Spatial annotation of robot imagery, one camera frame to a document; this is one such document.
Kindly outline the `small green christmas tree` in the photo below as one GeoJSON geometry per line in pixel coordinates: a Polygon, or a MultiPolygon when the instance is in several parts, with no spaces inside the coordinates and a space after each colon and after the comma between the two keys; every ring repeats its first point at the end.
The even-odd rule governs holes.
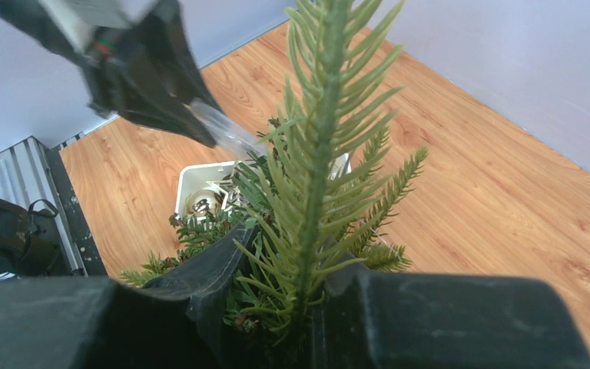
{"type": "Polygon", "coordinates": [[[230,214],[208,212],[203,224],[178,221],[185,249],[122,271],[125,284],[165,281],[234,225],[257,226],[253,241],[232,244],[249,268],[232,274],[223,320],[245,334],[263,331],[277,344],[301,336],[325,298],[323,279],[346,266],[343,253],[377,271],[409,266],[404,247],[387,243],[380,228],[410,193],[428,151],[418,148],[395,174],[379,175],[395,115],[382,106],[399,91],[381,85],[402,49],[374,58],[403,6],[395,4],[361,38],[379,7],[378,1],[300,1],[288,11],[293,74],[282,112],[260,136],[269,152],[235,165],[230,214]]]}

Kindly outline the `clear battery box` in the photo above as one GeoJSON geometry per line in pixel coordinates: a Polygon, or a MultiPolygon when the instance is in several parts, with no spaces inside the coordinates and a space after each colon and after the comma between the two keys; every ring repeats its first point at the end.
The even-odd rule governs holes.
{"type": "Polygon", "coordinates": [[[251,155],[262,156],[267,153],[266,147],[258,143],[256,135],[252,135],[212,105],[195,98],[190,104],[190,110],[216,141],[217,147],[237,160],[249,160],[251,155]]]}

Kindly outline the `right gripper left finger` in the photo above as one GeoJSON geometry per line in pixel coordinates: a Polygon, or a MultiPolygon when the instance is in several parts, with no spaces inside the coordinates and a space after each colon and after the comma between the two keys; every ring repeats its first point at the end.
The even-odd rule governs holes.
{"type": "Polygon", "coordinates": [[[241,245],[238,225],[143,288],[110,278],[0,281],[0,368],[240,368],[223,317],[241,245]]]}

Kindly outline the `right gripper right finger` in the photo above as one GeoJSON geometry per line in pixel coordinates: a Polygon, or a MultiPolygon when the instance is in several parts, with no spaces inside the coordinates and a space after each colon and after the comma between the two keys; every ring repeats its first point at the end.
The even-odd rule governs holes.
{"type": "Polygon", "coordinates": [[[544,281],[343,261],[313,310],[313,368],[590,368],[569,309],[544,281]]]}

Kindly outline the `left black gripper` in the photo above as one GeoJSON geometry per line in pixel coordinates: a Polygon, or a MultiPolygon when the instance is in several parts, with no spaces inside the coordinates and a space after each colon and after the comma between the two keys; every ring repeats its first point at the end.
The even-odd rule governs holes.
{"type": "Polygon", "coordinates": [[[52,54],[82,62],[97,115],[216,146],[189,109],[196,101],[220,106],[191,54],[180,2],[157,1],[132,15],[122,1],[0,1],[0,19],[52,54]]]}

